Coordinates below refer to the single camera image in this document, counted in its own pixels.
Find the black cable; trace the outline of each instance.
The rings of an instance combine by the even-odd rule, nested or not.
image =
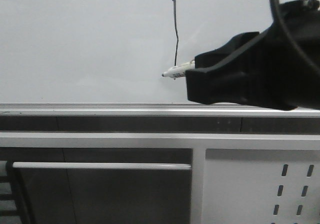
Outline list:
[[[177,65],[177,56],[178,56],[178,44],[179,44],[179,36],[178,36],[178,28],[177,28],[177,10],[176,10],[176,7],[177,7],[177,0],[172,0],[173,1],[173,7],[174,7],[174,10],[173,10],[173,19],[174,19],[174,29],[175,29],[175,33],[176,33],[176,48],[175,48],[175,61],[174,61],[174,66]]]
[[[280,9],[280,1],[279,0],[270,0],[270,7],[273,20],[277,27],[282,32],[284,40],[289,44],[289,46],[295,51],[297,57],[306,64],[312,71],[314,71],[320,77],[320,67],[313,62],[312,59],[303,51],[303,49],[299,46],[297,41],[293,38],[290,33]]]

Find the white marker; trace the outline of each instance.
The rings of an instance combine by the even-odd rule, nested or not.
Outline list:
[[[186,76],[186,70],[195,69],[195,61],[191,60],[190,62],[184,63],[182,65],[173,66],[168,71],[162,74],[163,77],[170,77],[173,79]]]

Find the slotted metal panel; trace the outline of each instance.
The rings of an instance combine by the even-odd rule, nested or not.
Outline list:
[[[320,151],[206,152],[205,224],[320,223]]]

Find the dark panel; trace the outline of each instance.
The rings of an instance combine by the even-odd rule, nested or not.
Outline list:
[[[12,194],[0,194],[0,201],[1,200],[13,200]]]
[[[191,149],[64,148],[66,162],[191,163]]]
[[[0,216],[1,224],[22,224],[19,216]]]
[[[0,216],[17,216],[16,210],[0,210]]]
[[[56,117],[0,116],[0,130],[57,131]]]
[[[64,162],[64,156],[61,148],[0,148],[0,160]],[[15,171],[15,179],[23,190],[36,224],[75,223],[66,172],[45,169]]]
[[[188,224],[190,171],[68,170],[77,224]]]
[[[61,148],[0,148],[0,160],[7,161],[64,161]]]
[[[21,169],[36,224],[75,224],[66,170]]]
[[[241,118],[229,117],[57,117],[61,131],[239,132]]]
[[[242,132],[319,134],[320,118],[244,118]]]

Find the whiteboard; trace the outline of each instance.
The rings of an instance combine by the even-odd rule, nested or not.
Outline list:
[[[272,23],[269,0],[176,1],[178,63]],[[0,0],[0,103],[187,103],[175,44],[172,0]]]

